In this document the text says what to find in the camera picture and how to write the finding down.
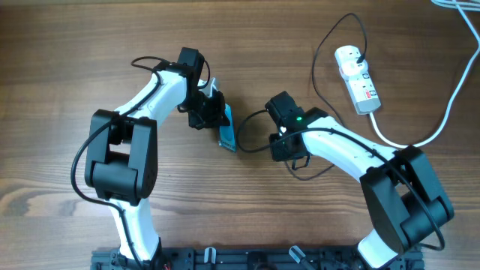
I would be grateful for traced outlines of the blue screen smartphone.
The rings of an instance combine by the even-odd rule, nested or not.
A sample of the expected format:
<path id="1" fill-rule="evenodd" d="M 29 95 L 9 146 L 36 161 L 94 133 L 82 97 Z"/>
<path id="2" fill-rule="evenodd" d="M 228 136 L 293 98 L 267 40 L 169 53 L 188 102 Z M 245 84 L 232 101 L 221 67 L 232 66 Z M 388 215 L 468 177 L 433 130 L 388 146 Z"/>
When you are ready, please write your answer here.
<path id="1" fill-rule="evenodd" d="M 219 127 L 219 146 L 230 150 L 231 152 L 236 152 L 236 138 L 235 138 L 235 131 L 233 126 L 233 114 L 229 104 L 225 104 L 225 114 L 229 120 L 229 124 L 227 126 L 220 126 Z"/>

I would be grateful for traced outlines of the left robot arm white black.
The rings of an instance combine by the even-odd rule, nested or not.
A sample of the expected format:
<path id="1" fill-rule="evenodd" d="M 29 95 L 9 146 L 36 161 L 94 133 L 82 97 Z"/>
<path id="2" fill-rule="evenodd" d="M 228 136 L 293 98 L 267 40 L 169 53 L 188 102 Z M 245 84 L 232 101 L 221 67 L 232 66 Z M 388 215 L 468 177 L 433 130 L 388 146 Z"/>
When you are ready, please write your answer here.
<path id="1" fill-rule="evenodd" d="M 85 183 L 95 204 L 107 206 L 121 239 L 113 258 L 122 269 L 168 269 L 149 203 L 158 177 L 158 130 L 173 110 L 185 113 L 196 130 L 215 128 L 220 143 L 235 148 L 233 117 L 216 79 L 202 80 L 209 67 L 197 49 L 184 47 L 176 61 L 159 58 L 150 80 L 131 100 L 91 117 L 85 155 Z"/>

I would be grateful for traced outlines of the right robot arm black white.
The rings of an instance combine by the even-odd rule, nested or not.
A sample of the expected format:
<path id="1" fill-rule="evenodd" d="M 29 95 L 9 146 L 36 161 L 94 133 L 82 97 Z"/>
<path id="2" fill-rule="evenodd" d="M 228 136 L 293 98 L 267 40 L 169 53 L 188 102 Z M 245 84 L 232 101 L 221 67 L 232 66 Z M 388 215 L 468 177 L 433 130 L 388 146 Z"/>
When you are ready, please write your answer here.
<path id="1" fill-rule="evenodd" d="M 269 137 L 274 161 L 291 161 L 297 170 L 296 161 L 321 157 L 361 185 L 373 230 L 356 250 L 367 267 L 387 266 L 439 234 L 454 217 L 452 202 L 420 148 L 376 144 L 319 108 L 303 110 L 285 91 L 265 110 L 277 127 Z"/>

